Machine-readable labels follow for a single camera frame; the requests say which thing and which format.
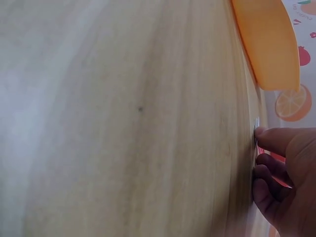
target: orange plastic lid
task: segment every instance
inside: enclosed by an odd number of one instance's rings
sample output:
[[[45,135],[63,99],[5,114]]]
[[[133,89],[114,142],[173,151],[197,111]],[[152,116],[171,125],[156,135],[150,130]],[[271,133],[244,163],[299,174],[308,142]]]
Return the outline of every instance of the orange plastic lid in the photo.
[[[232,0],[253,72],[264,90],[300,88],[299,52],[281,0]]]

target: wood grain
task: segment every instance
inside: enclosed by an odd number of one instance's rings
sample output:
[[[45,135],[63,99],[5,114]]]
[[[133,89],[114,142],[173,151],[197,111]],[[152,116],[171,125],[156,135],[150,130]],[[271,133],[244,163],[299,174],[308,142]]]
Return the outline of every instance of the wood grain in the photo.
[[[0,51],[0,236],[267,234],[229,0],[4,0]]]

